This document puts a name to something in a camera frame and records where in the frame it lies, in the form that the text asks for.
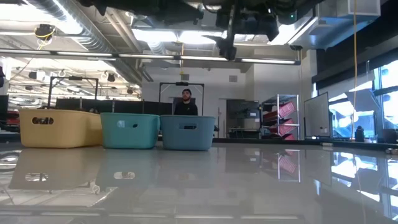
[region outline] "man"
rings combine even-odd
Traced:
[[[192,92],[190,89],[182,91],[182,102],[175,105],[174,115],[195,115],[198,116],[197,106],[191,102]]]

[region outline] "reflective table surface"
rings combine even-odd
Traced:
[[[0,152],[0,223],[397,223],[398,157],[214,144],[207,152]]]

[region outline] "air vent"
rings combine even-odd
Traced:
[[[237,75],[230,75],[229,76],[229,82],[238,82],[238,76]]]
[[[181,81],[189,81],[189,74],[181,74]]]

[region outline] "dark shirt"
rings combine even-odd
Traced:
[[[198,116],[198,107],[192,103],[179,102],[175,105],[174,115],[196,115]]]

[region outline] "metal rack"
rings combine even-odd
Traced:
[[[297,124],[280,124],[280,118],[279,118],[279,106],[283,105],[285,103],[288,103],[291,100],[296,99],[296,114],[297,114]],[[277,132],[279,134],[279,127],[280,126],[295,126],[297,127],[297,138],[300,139],[300,115],[299,115],[299,96],[298,95],[283,95],[283,94],[278,94],[272,98],[269,98],[266,101],[263,101],[261,103],[261,134],[264,133],[264,128],[270,128],[269,126],[264,126],[264,120],[263,120],[263,107],[264,105],[272,105],[277,107]]]

